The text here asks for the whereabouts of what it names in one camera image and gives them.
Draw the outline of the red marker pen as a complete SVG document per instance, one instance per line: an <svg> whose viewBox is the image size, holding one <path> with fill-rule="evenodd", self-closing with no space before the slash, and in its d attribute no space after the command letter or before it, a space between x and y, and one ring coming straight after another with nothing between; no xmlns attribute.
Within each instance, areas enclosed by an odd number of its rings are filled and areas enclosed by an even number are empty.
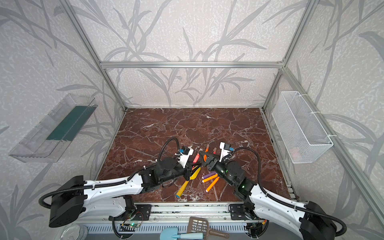
<svg viewBox="0 0 384 240"><path fill-rule="evenodd" d="M193 163L196 163L200 158L200 153L197 153L197 155L195 156L194 160L193 160Z"/></svg>

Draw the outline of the orange marker pen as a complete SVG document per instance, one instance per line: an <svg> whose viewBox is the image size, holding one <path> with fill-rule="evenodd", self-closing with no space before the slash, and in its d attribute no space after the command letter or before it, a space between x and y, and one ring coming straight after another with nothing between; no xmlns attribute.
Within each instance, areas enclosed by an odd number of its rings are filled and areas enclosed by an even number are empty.
<svg viewBox="0 0 384 240"><path fill-rule="evenodd" d="M210 147L210 144L207 144L205 153L207 153L209 151L209 147ZM207 155L204 155L204 161L205 162L207 161Z"/></svg>

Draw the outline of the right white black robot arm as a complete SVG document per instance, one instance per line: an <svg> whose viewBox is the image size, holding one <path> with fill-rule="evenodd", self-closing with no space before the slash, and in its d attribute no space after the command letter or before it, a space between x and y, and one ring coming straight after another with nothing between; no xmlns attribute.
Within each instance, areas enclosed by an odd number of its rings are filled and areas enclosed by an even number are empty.
<svg viewBox="0 0 384 240"><path fill-rule="evenodd" d="M268 220L303 240L333 240L347 232L342 220L326 214L316 203L295 202L267 191L261 182L248 179L239 163L224 163L220 156L204 151L200 156L206 158L204 167L234 188L234 195L243 201L243 210L249 219Z"/></svg>

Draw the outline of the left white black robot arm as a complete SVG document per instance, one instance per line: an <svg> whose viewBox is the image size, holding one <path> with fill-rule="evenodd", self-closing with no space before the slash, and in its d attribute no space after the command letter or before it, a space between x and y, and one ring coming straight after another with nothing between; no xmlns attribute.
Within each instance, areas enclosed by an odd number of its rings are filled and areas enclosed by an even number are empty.
<svg viewBox="0 0 384 240"><path fill-rule="evenodd" d="M200 166L200 161L182 165L176 158L167 157L128 177L85 181L83 176L75 176L56 191L41 196L39 204L50 210L51 228L92 215L120 217L129 209L130 196L154 192L163 183L180 177L189 180Z"/></svg>

